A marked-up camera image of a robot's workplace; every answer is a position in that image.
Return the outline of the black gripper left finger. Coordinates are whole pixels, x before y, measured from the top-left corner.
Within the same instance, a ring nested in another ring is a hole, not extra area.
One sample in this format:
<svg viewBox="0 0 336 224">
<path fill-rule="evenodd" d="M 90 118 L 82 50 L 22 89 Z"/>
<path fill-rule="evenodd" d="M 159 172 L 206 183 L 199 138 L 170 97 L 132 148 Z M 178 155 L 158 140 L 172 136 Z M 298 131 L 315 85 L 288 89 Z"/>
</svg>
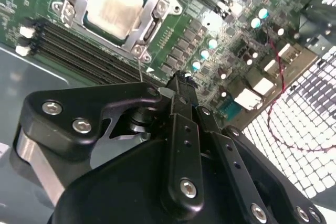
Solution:
<svg viewBox="0 0 336 224">
<path fill-rule="evenodd" d="M 136 82 L 31 93 L 14 140 L 24 174 L 56 208 L 76 179 L 144 142 L 199 143 L 185 75 L 177 71 L 161 88 Z"/>
</svg>

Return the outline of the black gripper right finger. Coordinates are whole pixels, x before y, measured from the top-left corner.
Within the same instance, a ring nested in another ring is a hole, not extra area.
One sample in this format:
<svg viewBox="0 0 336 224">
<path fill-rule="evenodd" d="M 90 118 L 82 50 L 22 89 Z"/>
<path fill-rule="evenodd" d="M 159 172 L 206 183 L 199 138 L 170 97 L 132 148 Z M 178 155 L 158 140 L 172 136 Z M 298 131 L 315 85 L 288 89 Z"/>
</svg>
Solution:
<svg viewBox="0 0 336 224">
<path fill-rule="evenodd" d="M 212 112 L 198 105 L 195 81 L 186 74 L 185 82 L 196 105 L 201 150 L 211 158 L 210 188 L 228 205 L 233 223 L 325 223 L 317 207 L 241 131 L 220 130 Z"/>
</svg>

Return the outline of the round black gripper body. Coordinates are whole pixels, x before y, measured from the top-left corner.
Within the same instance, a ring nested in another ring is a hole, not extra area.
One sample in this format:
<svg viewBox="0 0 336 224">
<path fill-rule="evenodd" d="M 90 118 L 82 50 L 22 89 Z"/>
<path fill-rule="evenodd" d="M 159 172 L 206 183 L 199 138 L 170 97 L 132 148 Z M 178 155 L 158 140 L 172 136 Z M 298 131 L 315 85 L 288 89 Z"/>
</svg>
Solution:
<svg viewBox="0 0 336 224">
<path fill-rule="evenodd" d="M 222 168 L 197 140 L 151 140 L 76 179 L 50 223 L 244 223 Z"/>
</svg>

